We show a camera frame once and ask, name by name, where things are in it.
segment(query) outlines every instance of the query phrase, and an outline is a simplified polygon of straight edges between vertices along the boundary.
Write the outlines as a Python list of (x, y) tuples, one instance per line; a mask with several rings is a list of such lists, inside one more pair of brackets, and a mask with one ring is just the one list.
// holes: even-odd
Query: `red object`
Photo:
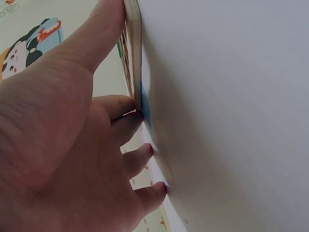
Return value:
[(46, 32), (46, 29), (43, 28), (42, 30), (40, 30), (39, 35), (37, 36), (38, 42), (42, 42), (43, 40), (45, 40), (48, 36), (50, 36), (51, 34), (53, 34), (56, 30), (58, 30), (61, 27), (61, 21), (58, 21), (58, 25), (53, 28), (51, 31)]
[(5, 1), (6, 4), (11, 5), (14, 3), (15, 0), (9, 0), (9, 1)]

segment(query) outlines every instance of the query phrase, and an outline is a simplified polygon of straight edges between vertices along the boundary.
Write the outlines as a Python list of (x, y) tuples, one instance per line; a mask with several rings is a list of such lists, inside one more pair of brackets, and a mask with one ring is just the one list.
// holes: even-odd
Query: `cartoon illustration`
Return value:
[(62, 41), (61, 21), (58, 18), (45, 19), (0, 55), (0, 81), (23, 71)]

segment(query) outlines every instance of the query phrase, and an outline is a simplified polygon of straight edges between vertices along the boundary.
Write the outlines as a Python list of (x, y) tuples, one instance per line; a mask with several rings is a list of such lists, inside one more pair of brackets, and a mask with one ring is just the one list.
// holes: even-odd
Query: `skin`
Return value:
[(129, 232), (163, 202), (164, 183), (129, 183), (153, 155), (149, 144), (121, 154), (143, 121), (133, 100), (92, 98), (124, 20), (122, 0), (98, 1), (67, 40), (0, 84), (1, 232)]

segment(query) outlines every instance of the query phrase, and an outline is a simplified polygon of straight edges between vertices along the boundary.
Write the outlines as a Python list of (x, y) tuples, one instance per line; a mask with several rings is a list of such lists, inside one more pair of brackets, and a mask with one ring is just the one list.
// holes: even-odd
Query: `cartoon character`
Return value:
[(0, 55), (0, 81), (23, 71), (62, 41), (61, 21), (58, 18), (45, 19)]

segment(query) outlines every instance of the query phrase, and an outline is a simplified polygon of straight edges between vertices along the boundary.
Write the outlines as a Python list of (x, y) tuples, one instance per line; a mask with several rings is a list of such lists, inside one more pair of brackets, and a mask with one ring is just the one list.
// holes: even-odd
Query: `green object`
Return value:
[(117, 43), (117, 47), (118, 47), (118, 52), (119, 52), (119, 57), (120, 59), (122, 59), (122, 53), (121, 53), (121, 49), (120, 49), (120, 43)]

